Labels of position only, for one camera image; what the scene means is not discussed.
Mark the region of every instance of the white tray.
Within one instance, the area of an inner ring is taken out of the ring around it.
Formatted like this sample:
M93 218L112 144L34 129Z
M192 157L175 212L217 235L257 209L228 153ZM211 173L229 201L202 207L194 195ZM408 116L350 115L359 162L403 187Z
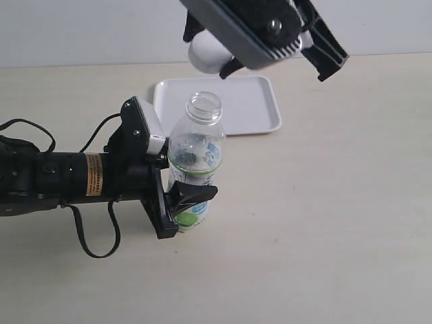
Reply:
M221 123L227 135L270 133L282 125L273 88L267 78L169 79L156 85L153 102L167 136L184 116L190 96L198 91L212 92L221 99Z

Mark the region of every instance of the plastic bottle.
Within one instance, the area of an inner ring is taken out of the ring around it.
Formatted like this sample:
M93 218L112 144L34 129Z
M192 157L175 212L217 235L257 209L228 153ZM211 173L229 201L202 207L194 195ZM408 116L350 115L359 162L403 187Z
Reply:
M222 163L225 131L221 123L222 106L210 92L196 92L186 106L186 115L169 137L169 183L175 181L211 186ZM209 213L210 202L188 209L176 217L180 231L200 225Z

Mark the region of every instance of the table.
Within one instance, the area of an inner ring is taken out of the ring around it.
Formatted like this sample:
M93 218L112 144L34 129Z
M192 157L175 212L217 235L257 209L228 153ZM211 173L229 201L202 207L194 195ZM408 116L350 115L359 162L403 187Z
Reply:
M324 83L303 59L261 74L283 127L228 138L220 193L193 232L158 241L123 202L120 249L92 260L69 210L0 219L0 322L430 323L432 54L353 57ZM188 64L0 70L1 121L38 122L77 151L127 98L194 76ZM49 144L29 126L3 134ZM106 205L82 214L106 251Z

